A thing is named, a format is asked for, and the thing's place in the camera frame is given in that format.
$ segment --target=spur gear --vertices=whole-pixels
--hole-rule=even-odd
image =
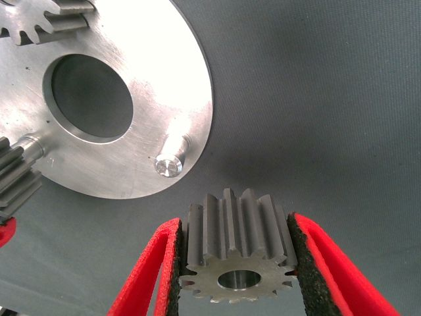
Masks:
[[[185,243],[182,287],[198,298],[255,301],[290,288],[295,278],[288,273],[297,258],[284,212],[269,195],[256,199],[250,189],[240,198],[230,189],[223,199],[208,195],[204,206],[190,207]]]
[[[12,148],[7,138],[0,137],[0,224],[41,187],[41,173],[31,168],[35,160],[23,158],[23,153],[24,148]]]
[[[0,0],[0,38],[16,45],[59,40],[87,27],[82,13],[93,10],[86,0]]]

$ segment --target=red foam pad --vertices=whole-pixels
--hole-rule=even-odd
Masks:
[[[16,232],[16,219],[12,217],[9,219],[4,226],[0,225],[0,248],[12,239]]]
[[[343,316],[399,315],[320,226],[299,214],[295,220]]]
[[[180,225],[180,219],[172,219],[158,227],[111,306],[108,316],[146,315],[161,264],[154,316],[166,315]]]

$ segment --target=center hole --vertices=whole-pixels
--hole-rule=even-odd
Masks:
[[[51,112],[59,110],[62,115],[55,115],[56,119],[82,138],[84,135],[73,126],[90,136],[109,140],[121,137],[132,123],[129,89],[117,72],[96,58],[68,55],[56,62],[51,92],[55,101],[54,106],[49,105]]]
[[[218,278],[218,283],[230,290],[245,290],[260,282],[260,274],[250,270],[234,270],[224,273]]]

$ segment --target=aluminum plate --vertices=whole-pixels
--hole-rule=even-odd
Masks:
[[[179,181],[200,157],[212,122],[207,64],[192,31],[168,0],[96,0],[89,28],[72,38],[15,46],[0,39],[0,135],[34,133],[47,154],[35,168],[77,192],[111,199],[148,196]],[[127,85],[132,123],[117,139],[98,138],[53,114],[52,68],[63,56],[103,61]],[[177,178],[154,168],[166,136],[187,134],[191,147]]]

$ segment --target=gray cloth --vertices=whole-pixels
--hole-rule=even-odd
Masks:
[[[214,84],[202,157],[128,201],[45,179],[0,251],[0,305],[104,315],[156,227],[208,192],[252,187],[318,222],[403,315],[421,315],[419,1],[175,2]],[[180,315],[304,315],[294,286],[233,306],[183,291]]]

